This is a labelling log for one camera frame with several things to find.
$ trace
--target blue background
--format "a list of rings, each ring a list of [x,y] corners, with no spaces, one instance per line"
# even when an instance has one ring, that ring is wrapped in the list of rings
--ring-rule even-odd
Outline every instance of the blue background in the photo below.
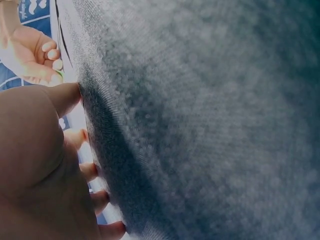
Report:
[[[19,9],[19,17],[20,17],[21,23],[25,26],[38,29],[39,31],[42,31],[44,34],[46,34],[47,36],[51,37],[49,0],[47,1],[37,0],[35,1],[36,5],[33,4],[33,6],[31,6],[31,1],[33,2],[34,0],[22,0],[21,4],[19,5],[18,9]],[[39,4],[42,1],[46,2],[45,8],[41,8],[39,6]],[[31,85],[31,84],[18,78],[12,71],[6,68],[2,64],[2,62],[0,62],[0,91],[4,91],[10,88],[15,88],[20,86],[28,86],[28,85]],[[63,117],[63,119],[61,119],[59,122],[64,130],[70,128],[68,119],[66,117]],[[102,214],[97,217],[97,221],[98,221],[98,224],[107,223],[106,219]]]

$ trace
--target skin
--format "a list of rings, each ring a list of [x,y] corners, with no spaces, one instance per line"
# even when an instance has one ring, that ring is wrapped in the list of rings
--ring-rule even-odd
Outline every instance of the skin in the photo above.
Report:
[[[109,197],[89,193],[96,166],[79,165],[87,133],[59,125],[80,98],[77,83],[0,93],[0,239],[118,240],[125,234],[122,222],[97,224]]]
[[[18,77],[32,84],[63,82],[57,43],[41,31],[21,24],[17,4],[0,1],[0,59]]]

